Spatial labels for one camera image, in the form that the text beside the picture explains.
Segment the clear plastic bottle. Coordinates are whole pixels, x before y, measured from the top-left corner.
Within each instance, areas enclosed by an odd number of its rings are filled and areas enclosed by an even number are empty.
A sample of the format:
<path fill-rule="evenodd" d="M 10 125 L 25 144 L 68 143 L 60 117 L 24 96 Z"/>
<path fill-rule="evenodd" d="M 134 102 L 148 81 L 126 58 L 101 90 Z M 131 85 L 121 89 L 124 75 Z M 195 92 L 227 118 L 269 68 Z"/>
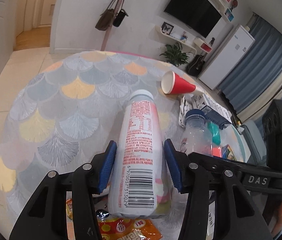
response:
<path fill-rule="evenodd" d="M 196 152 L 213 156 L 212 134 L 207 127 L 205 114 L 199 109 L 191 109 L 185 115 L 180 151 L 187 155 Z"/>

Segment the white red wall box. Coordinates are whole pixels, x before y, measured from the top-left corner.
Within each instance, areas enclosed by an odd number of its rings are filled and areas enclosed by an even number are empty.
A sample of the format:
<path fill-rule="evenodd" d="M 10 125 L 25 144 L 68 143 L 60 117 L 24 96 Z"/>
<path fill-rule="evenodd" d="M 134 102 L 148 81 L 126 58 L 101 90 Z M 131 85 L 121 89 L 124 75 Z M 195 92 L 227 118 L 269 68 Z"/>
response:
<path fill-rule="evenodd" d="M 205 53 L 210 53 L 212 51 L 212 47 L 199 37 L 195 37 L 194 44 Z"/>

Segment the white pink yogurt bottle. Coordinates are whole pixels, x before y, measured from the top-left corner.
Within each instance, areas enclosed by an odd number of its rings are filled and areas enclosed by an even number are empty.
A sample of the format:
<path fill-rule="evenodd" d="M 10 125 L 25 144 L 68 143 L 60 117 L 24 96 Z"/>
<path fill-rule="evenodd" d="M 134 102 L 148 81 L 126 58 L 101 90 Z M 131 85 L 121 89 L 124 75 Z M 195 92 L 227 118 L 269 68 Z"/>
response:
<path fill-rule="evenodd" d="M 144 89 L 124 111 L 108 195 L 117 217 L 157 218 L 169 213 L 171 193 L 156 104 Z"/>

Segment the white standing air conditioner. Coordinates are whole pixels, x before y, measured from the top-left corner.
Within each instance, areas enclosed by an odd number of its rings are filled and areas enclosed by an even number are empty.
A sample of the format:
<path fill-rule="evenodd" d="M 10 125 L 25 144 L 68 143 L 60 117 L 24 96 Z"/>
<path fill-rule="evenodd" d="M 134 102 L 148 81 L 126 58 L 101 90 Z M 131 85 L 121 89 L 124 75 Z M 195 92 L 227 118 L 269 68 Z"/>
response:
<path fill-rule="evenodd" d="M 255 42 L 242 25 L 237 25 L 227 35 L 213 55 L 207 60 L 198 79 L 214 90 L 232 71 Z"/>

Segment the blue and beige curtains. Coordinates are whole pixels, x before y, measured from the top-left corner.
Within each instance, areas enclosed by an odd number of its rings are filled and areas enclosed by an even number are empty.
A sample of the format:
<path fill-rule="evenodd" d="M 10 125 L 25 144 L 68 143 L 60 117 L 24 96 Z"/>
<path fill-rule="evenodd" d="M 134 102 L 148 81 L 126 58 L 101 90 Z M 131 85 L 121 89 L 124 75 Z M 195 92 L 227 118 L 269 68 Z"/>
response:
<path fill-rule="evenodd" d="M 248 27 L 255 42 L 217 86 L 240 121 L 257 119 L 282 85 L 282 34 L 257 14 Z"/>

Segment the red white paper cup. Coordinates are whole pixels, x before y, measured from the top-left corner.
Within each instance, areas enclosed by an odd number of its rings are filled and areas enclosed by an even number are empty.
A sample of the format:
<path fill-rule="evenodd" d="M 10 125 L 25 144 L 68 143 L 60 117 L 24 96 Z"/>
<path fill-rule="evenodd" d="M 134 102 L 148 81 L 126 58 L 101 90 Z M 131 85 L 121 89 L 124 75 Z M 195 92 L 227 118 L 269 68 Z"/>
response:
<path fill-rule="evenodd" d="M 181 78 L 173 71 L 166 72 L 161 80 L 161 89 L 164 94 L 194 94 L 202 95 L 204 90 L 185 79 Z"/>

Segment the scallop pattern tablecloth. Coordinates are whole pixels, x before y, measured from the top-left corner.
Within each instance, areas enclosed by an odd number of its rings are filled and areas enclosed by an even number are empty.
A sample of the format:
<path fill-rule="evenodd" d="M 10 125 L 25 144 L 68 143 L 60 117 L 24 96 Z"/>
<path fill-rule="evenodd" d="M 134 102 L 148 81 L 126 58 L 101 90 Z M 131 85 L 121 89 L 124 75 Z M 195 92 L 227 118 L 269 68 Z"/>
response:
<path fill-rule="evenodd" d="M 153 95 L 162 137 L 178 146 L 178 97 L 160 85 L 168 71 L 192 81 L 170 63 L 109 51 L 74 54 L 36 75 L 14 100 L 0 144 L 0 184 L 14 223 L 49 171 L 72 172 L 118 141 L 136 90 Z"/>

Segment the long blue white carton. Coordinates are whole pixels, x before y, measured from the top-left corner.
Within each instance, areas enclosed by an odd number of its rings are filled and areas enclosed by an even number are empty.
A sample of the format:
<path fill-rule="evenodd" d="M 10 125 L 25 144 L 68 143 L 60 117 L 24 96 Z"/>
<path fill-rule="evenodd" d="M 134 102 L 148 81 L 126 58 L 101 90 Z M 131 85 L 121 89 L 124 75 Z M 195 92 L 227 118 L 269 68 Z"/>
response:
<path fill-rule="evenodd" d="M 194 101 L 206 116 L 206 119 L 216 124 L 220 129 L 231 125 L 232 121 L 225 107 L 217 103 L 208 94 L 194 96 Z"/>

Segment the white lower wall shelf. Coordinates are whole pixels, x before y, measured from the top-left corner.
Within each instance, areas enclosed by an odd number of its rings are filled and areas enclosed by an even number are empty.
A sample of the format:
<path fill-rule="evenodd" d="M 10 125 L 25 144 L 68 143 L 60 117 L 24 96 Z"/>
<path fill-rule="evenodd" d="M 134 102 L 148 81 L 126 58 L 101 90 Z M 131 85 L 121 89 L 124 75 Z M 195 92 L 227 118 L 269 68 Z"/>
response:
<path fill-rule="evenodd" d="M 174 41 L 178 42 L 179 44 L 181 44 L 181 45 L 183 45 L 183 46 L 188 47 L 188 48 L 193 52 L 194 55 L 197 55 L 197 50 L 196 50 L 196 48 L 194 48 L 193 46 L 187 44 L 186 42 L 181 41 L 180 39 L 177 39 L 177 38 L 175 38 L 175 37 L 173 37 L 173 36 L 171 36 L 171 35 L 168 35 L 168 34 L 162 32 L 162 29 L 161 29 L 161 27 L 160 27 L 159 25 L 156 25 L 156 26 L 155 26 L 155 30 L 156 30 L 157 33 L 159 33 L 161 36 L 167 37 L 167 38 L 169 38 L 169 39 L 171 39 L 171 40 L 174 40 Z"/>

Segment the pink soft packet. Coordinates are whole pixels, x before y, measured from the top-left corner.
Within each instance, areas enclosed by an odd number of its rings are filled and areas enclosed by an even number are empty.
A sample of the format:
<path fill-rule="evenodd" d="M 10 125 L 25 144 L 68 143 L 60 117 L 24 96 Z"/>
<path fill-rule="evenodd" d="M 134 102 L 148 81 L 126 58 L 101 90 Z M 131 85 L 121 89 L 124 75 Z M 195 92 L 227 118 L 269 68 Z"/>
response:
<path fill-rule="evenodd" d="M 213 147 L 212 148 L 213 156 L 222 158 L 222 149 L 221 147 Z"/>

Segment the black acoustic guitar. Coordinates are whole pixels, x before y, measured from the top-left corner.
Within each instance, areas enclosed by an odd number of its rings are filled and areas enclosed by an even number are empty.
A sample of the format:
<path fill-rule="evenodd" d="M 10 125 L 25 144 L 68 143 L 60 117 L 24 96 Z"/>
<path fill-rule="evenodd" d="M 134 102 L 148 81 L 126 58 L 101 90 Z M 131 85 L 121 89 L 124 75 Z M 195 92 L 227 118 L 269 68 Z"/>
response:
<path fill-rule="evenodd" d="M 190 76 L 198 77 L 201 73 L 203 65 L 205 64 L 205 57 L 204 55 L 196 55 L 193 60 L 187 65 L 186 73 Z"/>

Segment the pink coat rack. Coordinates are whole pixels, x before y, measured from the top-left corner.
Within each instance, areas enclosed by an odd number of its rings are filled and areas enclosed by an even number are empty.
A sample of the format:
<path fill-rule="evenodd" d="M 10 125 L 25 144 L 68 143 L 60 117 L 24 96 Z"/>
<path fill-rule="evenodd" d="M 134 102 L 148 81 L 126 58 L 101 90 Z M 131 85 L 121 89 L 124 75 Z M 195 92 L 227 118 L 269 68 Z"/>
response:
<path fill-rule="evenodd" d="M 101 51 L 106 50 L 107 42 L 108 42 L 108 39 L 110 37 L 111 29 L 113 27 L 113 21 L 116 18 L 116 15 L 117 15 L 122 3 L 123 3 L 123 0 L 117 0 L 117 2 L 116 2 L 116 6 L 114 7 L 114 15 L 111 18 L 110 25 L 108 26 L 108 28 L 106 30 L 106 33 L 105 33 L 105 36 L 104 36 L 104 39 L 103 39 L 103 42 L 102 42 L 102 45 L 101 45 L 101 48 L 100 48 Z"/>

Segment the butterfly picture frame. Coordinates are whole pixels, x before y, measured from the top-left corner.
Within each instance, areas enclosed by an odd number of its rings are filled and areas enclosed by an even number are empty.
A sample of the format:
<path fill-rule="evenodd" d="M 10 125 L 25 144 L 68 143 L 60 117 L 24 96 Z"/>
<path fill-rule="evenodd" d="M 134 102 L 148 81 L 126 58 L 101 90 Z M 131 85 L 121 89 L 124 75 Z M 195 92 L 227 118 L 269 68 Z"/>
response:
<path fill-rule="evenodd" d="M 174 26 L 167 23 L 167 22 L 164 22 L 161 26 L 161 31 L 162 33 L 166 34 L 166 35 L 170 35 L 172 30 L 173 30 Z"/>

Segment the orange snack bag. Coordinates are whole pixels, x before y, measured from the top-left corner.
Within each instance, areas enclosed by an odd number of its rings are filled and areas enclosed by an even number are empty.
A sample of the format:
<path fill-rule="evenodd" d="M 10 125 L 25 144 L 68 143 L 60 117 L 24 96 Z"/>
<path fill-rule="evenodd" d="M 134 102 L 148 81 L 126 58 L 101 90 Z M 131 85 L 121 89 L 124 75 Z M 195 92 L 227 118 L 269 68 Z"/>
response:
<path fill-rule="evenodd" d="M 107 198 L 94 198 L 102 239 L 162 239 L 162 234 L 149 219 L 129 219 L 110 215 Z"/>

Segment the black wall television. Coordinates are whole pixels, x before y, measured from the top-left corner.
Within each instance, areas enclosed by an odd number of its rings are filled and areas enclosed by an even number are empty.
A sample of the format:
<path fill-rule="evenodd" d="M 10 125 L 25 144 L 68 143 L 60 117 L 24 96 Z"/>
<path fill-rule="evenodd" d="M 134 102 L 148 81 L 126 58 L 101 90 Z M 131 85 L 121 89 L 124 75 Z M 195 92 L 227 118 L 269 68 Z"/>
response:
<path fill-rule="evenodd" d="M 170 0 L 164 12 L 206 38 L 221 19 L 208 0 Z"/>

